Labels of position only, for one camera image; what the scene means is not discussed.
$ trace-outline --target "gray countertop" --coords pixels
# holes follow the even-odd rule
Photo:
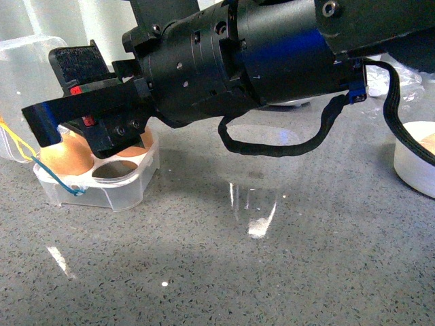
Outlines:
[[[434,121],[434,93],[404,120]],[[328,97],[231,130],[307,140]],[[161,169],[122,213],[52,206],[30,165],[2,161],[0,324],[434,325],[435,201],[395,174],[381,108],[346,107],[279,160],[227,153],[218,119],[151,121]]]

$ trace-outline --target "white bowl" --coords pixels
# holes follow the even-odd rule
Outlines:
[[[435,133],[435,122],[416,121],[404,124],[416,141]],[[394,169],[399,177],[419,192],[435,198],[435,166],[425,162],[396,140]]]

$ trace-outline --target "blue wire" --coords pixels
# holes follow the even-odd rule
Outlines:
[[[40,167],[42,167],[54,180],[56,180],[59,185],[62,186],[63,189],[67,190],[70,194],[73,194],[74,196],[79,196],[79,194],[85,194],[86,190],[80,190],[80,189],[72,189],[70,187],[68,187],[67,185],[65,185],[62,180],[60,180],[58,178],[57,175],[55,175],[53,173],[53,171],[50,170],[50,168],[48,166],[46,166],[44,163],[42,163],[41,161],[39,161],[35,156],[31,157],[32,160],[34,160]]]

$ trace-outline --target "egg carton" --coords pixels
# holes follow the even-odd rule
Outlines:
[[[33,167],[52,204],[75,204],[111,208],[114,212],[131,209],[143,200],[143,193],[154,172],[160,168],[158,137],[155,133],[150,150],[130,158],[112,156],[101,160],[93,156],[94,166],[83,175],[58,175],[72,189],[85,191],[74,196],[67,192],[38,164]]]

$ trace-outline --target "metal bolt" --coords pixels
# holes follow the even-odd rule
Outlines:
[[[131,120],[130,124],[133,126],[134,129],[139,129],[141,127],[141,123],[137,120]]]
[[[324,4],[324,7],[322,8],[321,12],[325,17],[329,18],[329,17],[333,17],[333,15],[335,15],[338,12],[338,9],[339,9],[338,2],[329,0]]]
[[[120,136],[124,136],[125,135],[125,129],[123,127],[118,126],[118,127],[115,128],[115,130],[116,130],[116,133],[118,135],[120,135]]]
[[[160,26],[152,25],[152,32],[154,35],[160,35]]]

